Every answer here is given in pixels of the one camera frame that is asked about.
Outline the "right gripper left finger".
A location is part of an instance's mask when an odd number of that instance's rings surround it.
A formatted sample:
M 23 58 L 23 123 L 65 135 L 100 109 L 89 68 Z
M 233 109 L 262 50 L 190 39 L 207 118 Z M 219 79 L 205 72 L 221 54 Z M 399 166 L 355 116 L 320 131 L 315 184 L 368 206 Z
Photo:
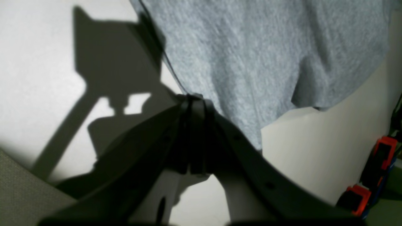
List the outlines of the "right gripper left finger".
M 39 226 L 168 226 L 179 182 L 197 173 L 197 100 L 124 133 L 85 175 L 62 183 L 77 199 Z

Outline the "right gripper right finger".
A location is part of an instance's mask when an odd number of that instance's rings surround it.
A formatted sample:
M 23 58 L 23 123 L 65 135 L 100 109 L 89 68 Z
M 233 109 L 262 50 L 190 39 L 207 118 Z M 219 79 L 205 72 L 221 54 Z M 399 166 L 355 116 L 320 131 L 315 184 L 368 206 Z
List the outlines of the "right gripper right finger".
M 363 226 L 346 210 L 306 192 L 268 163 L 207 99 L 201 117 L 196 169 L 213 174 L 225 190 L 231 226 Z

